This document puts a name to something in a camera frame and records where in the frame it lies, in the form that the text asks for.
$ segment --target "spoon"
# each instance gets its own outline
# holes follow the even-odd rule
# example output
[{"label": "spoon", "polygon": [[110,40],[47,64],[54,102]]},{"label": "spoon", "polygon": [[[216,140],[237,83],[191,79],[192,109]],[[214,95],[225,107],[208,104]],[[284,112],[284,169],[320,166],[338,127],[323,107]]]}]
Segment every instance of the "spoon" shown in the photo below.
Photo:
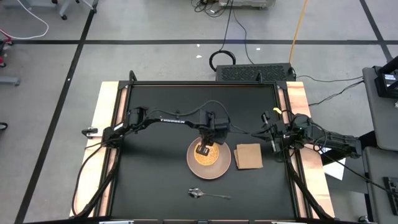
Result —
[{"label": "spoon", "polygon": [[200,198],[200,197],[202,197],[204,195],[212,196],[212,197],[219,197],[219,198],[223,198],[223,199],[227,199],[227,200],[230,200],[232,198],[231,196],[227,196],[227,195],[205,194],[197,187],[189,189],[188,190],[188,194],[189,194],[189,196],[191,196],[193,198]]}]

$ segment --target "gray floor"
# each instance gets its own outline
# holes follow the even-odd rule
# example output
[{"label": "gray floor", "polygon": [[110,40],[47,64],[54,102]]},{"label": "gray floor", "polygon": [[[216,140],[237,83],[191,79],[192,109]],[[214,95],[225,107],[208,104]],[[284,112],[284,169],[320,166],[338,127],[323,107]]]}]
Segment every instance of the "gray floor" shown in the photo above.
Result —
[{"label": "gray floor", "polygon": [[[275,7],[236,9],[248,30],[248,39],[293,38],[304,0],[278,0]],[[398,39],[395,0],[367,1],[386,40]],[[68,20],[54,10],[33,10],[50,24],[44,40],[78,40],[88,17],[84,5],[72,4]],[[228,13],[210,18],[194,13],[183,0],[100,0],[88,40],[222,39]],[[45,27],[18,9],[0,6],[0,27],[14,35],[33,35]],[[231,18],[229,39],[243,39],[244,32]],[[359,1],[310,1],[298,35],[302,40],[376,40]],[[219,45],[85,45],[55,130],[25,222],[67,218],[76,173],[86,139],[80,131],[91,124],[100,84],[125,80],[134,70],[139,80],[214,80],[208,57]],[[393,56],[398,46],[388,46]],[[238,63],[249,63],[244,45],[226,45]],[[0,120],[10,124],[0,135],[0,222],[13,223],[32,169],[42,147],[76,45],[17,44],[5,51],[8,66],[0,75],[21,77],[19,87],[0,86]],[[290,45],[248,45],[255,63],[286,62]],[[378,45],[297,45],[293,66],[298,75],[319,79],[361,76],[363,67],[382,65],[386,58]],[[229,64],[228,57],[215,64]],[[352,82],[304,82],[308,102],[320,101]],[[359,85],[319,106],[311,107],[316,122],[331,131],[361,135],[372,130],[368,102]],[[362,197],[331,190],[335,213],[355,220],[364,215]]]}]

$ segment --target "metal clamp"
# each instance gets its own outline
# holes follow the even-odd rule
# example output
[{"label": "metal clamp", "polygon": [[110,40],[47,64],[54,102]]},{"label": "metal clamp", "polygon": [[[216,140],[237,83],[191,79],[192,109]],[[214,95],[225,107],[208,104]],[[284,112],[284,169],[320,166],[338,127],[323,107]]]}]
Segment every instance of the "metal clamp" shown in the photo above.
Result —
[{"label": "metal clamp", "polygon": [[103,131],[103,128],[89,127],[88,129],[81,130],[81,133],[88,139],[92,139],[93,137],[102,137]]}]

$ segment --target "brown napkin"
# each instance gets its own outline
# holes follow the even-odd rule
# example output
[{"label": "brown napkin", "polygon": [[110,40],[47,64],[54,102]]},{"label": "brown napkin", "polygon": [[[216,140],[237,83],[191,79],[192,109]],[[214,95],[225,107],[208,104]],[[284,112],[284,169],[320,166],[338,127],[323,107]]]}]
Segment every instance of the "brown napkin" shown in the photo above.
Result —
[{"label": "brown napkin", "polygon": [[260,144],[238,144],[234,150],[238,169],[262,168]]}]

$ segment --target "cable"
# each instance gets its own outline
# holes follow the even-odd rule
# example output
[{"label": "cable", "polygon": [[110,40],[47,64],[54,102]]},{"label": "cable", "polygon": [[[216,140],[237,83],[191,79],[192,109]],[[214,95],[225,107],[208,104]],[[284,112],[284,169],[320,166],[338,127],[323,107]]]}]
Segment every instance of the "cable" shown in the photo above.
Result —
[{"label": "cable", "polygon": [[196,5],[194,5],[194,4],[193,4],[193,0],[191,0],[191,5],[194,7],[194,11],[195,11],[195,12],[204,12],[204,13],[206,13],[206,14],[207,14],[208,16],[210,16],[210,17],[217,18],[217,17],[220,17],[220,16],[225,12],[227,6],[225,6],[224,8],[221,8],[221,9],[219,9],[219,10],[212,11],[212,10],[210,10],[210,9],[213,7],[214,3],[215,3],[215,2],[212,2],[212,3],[208,3],[208,2],[203,3],[201,0],[199,0],[199,1],[196,3]]},{"label": "cable", "polygon": [[33,38],[38,38],[38,37],[43,37],[43,36],[45,36],[45,35],[47,34],[47,32],[49,31],[50,26],[49,26],[44,20],[42,20],[41,18],[39,18],[38,16],[36,16],[36,15],[33,14],[32,12],[30,12],[30,11],[23,5],[23,3],[20,2],[20,0],[17,0],[17,1],[19,2],[19,4],[20,4],[27,12],[29,12],[29,14],[31,14],[32,16],[34,16],[36,19],[40,20],[41,22],[43,22],[43,23],[47,26],[45,32],[44,32],[43,34],[40,34],[40,35],[37,35],[37,36],[33,36],[33,37],[14,37],[14,36],[12,36],[12,35],[9,35],[6,31],[4,31],[4,30],[2,30],[2,29],[0,29],[0,32],[2,32],[4,35],[6,35],[6,36],[8,36],[8,37],[11,37],[11,38],[17,39],[17,40],[30,40],[30,39],[33,39]]},{"label": "cable", "polygon": [[298,24],[297,24],[297,27],[296,27],[296,32],[294,33],[293,43],[292,43],[292,47],[290,48],[290,54],[289,54],[289,63],[290,64],[292,64],[292,56],[293,56],[293,53],[294,53],[294,45],[296,44],[297,34],[298,34],[300,26],[301,26],[301,21],[304,18],[304,12],[305,12],[305,8],[307,7],[307,3],[308,3],[308,0],[305,0],[304,7],[303,7],[303,10],[301,11],[300,19],[298,20]]},{"label": "cable", "polygon": [[383,191],[385,191],[385,192],[387,192],[387,193],[389,193],[389,194],[391,194],[391,195],[398,195],[397,193],[392,192],[392,191],[386,189],[385,187],[383,187],[383,186],[381,186],[381,185],[379,185],[379,184],[377,184],[377,183],[371,181],[371,179],[369,179],[369,178],[367,178],[367,177],[365,177],[365,176],[363,176],[363,175],[357,173],[357,172],[354,171],[353,169],[351,169],[351,168],[349,168],[348,166],[342,164],[340,161],[337,161],[336,159],[333,159],[333,158],[331,158],[330,156],[328,156],[328,155],[326,155],[326,154],[320,154],[320,155],[326,156],[328,159],[330,159],[330,160],[333,161],[333,162],[337,162],[338,164],[342,165],[344,168],[347,168],[347,169],[348,169],[349,171],[351,171],[353,174],[355,174],[355,175],[357,175],[358,177],[360,177],[360,178],[366,180],[366,181],[369,182],[370,184],[375,185],[376,187],[380,188],[381,190],[383,190]]},{"label": "cable", "polygon": [[223,50],[224,45],[225,45],[225,41],[226,41],[226,35],[227,35],[227,33],[228,33],[229,20],[231,19],[231,12],[232,12],[233,4],[234,4],[234,0],[231,0],[231,7],[230,7],[230,10],[229,10],[228,21],[227,21],[227,23],[226,23],[226,29],[225,29],[225,35],[224,35],[223,45],[221,46],[221,48],[220,48],[218,51],[212,53],[212,55],[210,55],[210,58],[209,58],[209,65],[210,65],[210,68],[211,68],[213,71],[216,71],[216,68],[215,68],[214,65],[213,65],[213,58],[214,58],[215,55],[218,55],[218,54],[221,54],[221,53],[222,53],[222,54],[226,54],[226,55],[228,55],[229,57],[231,57],[231,59],[232,59],[232,64],[233,64],[233,65],[236,65],[236,58],[235,58],[235,55],[232,54],[232,52],[230,52],[230,51]]},{"label": "cable", "polygon": [[79,172],[77,174],[77,180],[76,180],[76,184],[75,184],[75,189],[73,191],[73,197],[72,197],[72,213],[73,215],[77,215],[76,210],[75,210],[75,198],[76,198],[76,194],[77,194],[77,189],[79,187],[79,181],[80,181],[80,176],[81,176],[81,172],[83,171],[83,168],[86,166],[86,163],[104,146],[104,144],[109,143],[109,142],[113,142],[113,141],[117,141],[124,138],[124,136],[120,137],[120,138],[116,138],[116,139],[109,139],[107,141],[104,142],[99,142],[96,144],[92,144],[90,146],[85,147],[85,149],[94,147],[94,146],[98,146],[99,147],[97,149],[95,149],[95,151],[93,153],[91,153],[91,155],[89,155],[87,157],[87,159],[83,162],[83,164],[81,165]]},{"label": "cable", "polygon": [[231,12],[232,12],[233,4],[234,4],[234,0],[231,0],[231,7],[230,7],[230,10],[229,10],[228,21],[227,21],[227,23],[226,23],[226,29],[225,29],[225,35],[224,35],[223,45],[221,46],[221,48],[220,48],[218,51],[221,51],[221,50],[224,48],[224,44],[225,44],[225,40],[226,40],[226,35],[227,35],[227,33],[228,33],[229,20],[231,19]]},{"label": "cable", "polygon": [[342,79],[342,80],[317,80],[317,79],[312,78],[312,77],[309,76],[309,75],[301,75],[301,76],[298,76],[298,77],[296,77],[296,78],[301,78],[301,77],[307,77],[307,78],[311,78],[312,80],[314,80],[314,81],[316,81],[316,82],[326,82],[326,83],[331,83],[331,82],[342,82],[342,81],[351,81],[351,80],[357,80],[357,79],[359,79],[359,78],[363,78],[363,76],[360,76],[360,77],[356,77],[356,78],[348,78],[348,79]]},{"label": "cable", "polygon": [[102,145],[100,147],[98,147],[93,153],[91,153],[90,156],[87,157],[87,159],[83,162],[83,164],[81,165],[79,172],[77,174],[77,180],[76,180],[76,184],[75,184],[75,190],[73,191],[73,196],[72,196],[72,213],[73,215],[77,215],[76,210],[75,210],[75,198],[76,198],[76,193],[77,193],[77,189],[79,187],[79,181],[80,181],[80,175],[81,172],[83,171],[83,168],[86,166],[86,163],[102,148]]},{"label": "cable", "polygon": [[249,61],[250,61],[252,64],[254,64],[254,62],[253,62],[253,61],[250,59],[250,57],[249,57],[249,54],[248,54],[248,45],[246,44],[246,40],[247,40],[247,37],[248,37],[248,32],[247,32],[247,30],[244,28],[244,26],[238,21],[238,18],[236,18],[235,10],[232,9],[232,11],[234,12],[234,17],[235,17],[236,22],[237,22],[237,23],[242,27],[242,29],[244,30],[244,50],[246,51],[246,56],[248,57]]},{"label": "cable", "polygon": [[205,102],[204,104],[202,104],[201,106],[199,106],[199,107],[197,107],[197,108],[195,108],[195,109],[193,109],[193,110],[191,110],[191,111],[189,111],[189,112],[187,112],[187,113],[173,113],[173,112],[169,112],[169,111],[165,111],[165,110],[153,109],[152,111],[150,111],[150,112],[147,114],[147,116],[142,120],[142,122],[141,122],[140,124],[138,124],[136,127],[139,128],[139,127],[142,125],[142,123],[144,123],[144,121],[149,117],[149,115],[151,115],[152,113],[155,113],[155,112],[163,112],[163,113],[167,113],[167,114],[172,115],[172,116],[179,116],[179,117],[182,117],[182,116],[190,116],[190,115],[192,115],[192,114],[194,114],[194,113],[197,113],[199,110],[201,110],[203,107],[205,107],[206,105],[208,105],[208,104],[210,104],[210,103],[216,103],[216,104],[218,104],[218,105],[220,105],[220,106],[222,107],[222,109],[224,110],[225,114],[226,114],[227,117],[228,117],[228,121],[229,121],[229,123],[230,123],[230,125],[231,125],[232,128],[237,129],[238,131],[240,131],[241,134],[250,134],[250,132],[241,129],[241,128],[235,126],[235,125],[232,123],[231,117],[229,116],[229,113],[228,113],[228,111],[226,110],[225,106],[224,106],[222,103],[220,103],[219,101],[217,101],[217,100],[209,100],[209,101],[206,101],[206,102]]},{"label": "cable", "polygon": [[[280,155],[282,154],[282,152],[286,151],[286,149],[288,149],[288,147],[289,147],[289,146],[286,146],[286,147],[284,147],[281,151],[277,152],[279,158],[280,158]],[[288,157],[287,157],[286,159],[282,159],[282,160],[277,160],[277,159],[276,159],[275,161],[276,161],[276,162],[279,162],[279,163],[281,163],[281,162],[286,162],[286,161],[288,161],[289,159],[292,158],[292,156],[296,153],[297,150],[298,150],[297,148],[294,148],[294,150],[293,150],[292,153],[290,153],[289,150],[287,150]]]},{"label": "cable", "polygon": [[351,84],[351,85],[347,86],[346,88],[344,88],[343,90],[341,90],[339,93],[332,94],[332,95],[326,97],[325,99],[319,101],[318,103],[311,103],[309,106],[318,106],[319,104],[323,103],[324,101],[328,101],[328,100],[332,99],[333,97],[342,94],[344,91],[346,91],[346,90],[348,90],[348,89],[350,89],[352,87],[356,87],[357,85],[361,84],[362,82],[363,82],[363,80],[360,81],[360,82],[356,82],[354,84]]},{"label": "cable", "polygon": [[317,124],[317,123],[315,123],[315,122],[313,122],[313,121],[311,122],[311,124],[314,125],[314,126],[316,126],[317,128],[319,128],[319,129],[323,132],[323,138],[325,139],[325,141],[323,142],[322,147],[320,147],[318,150],[315,150],[315,146],[317,145],[317,142],[318,142],[319,140],[321,140],[322,138],[318,138],[318,139],[313,143],[313,146],[312,146],[313,150],[318,152],[318,151],[321,151],[322,149],[325,148],[326,142],[327,142],[328,138],[327,138],[327,136],[326,136],[326,131],[323,129],[323,127],[321,127],[319,124]]}]

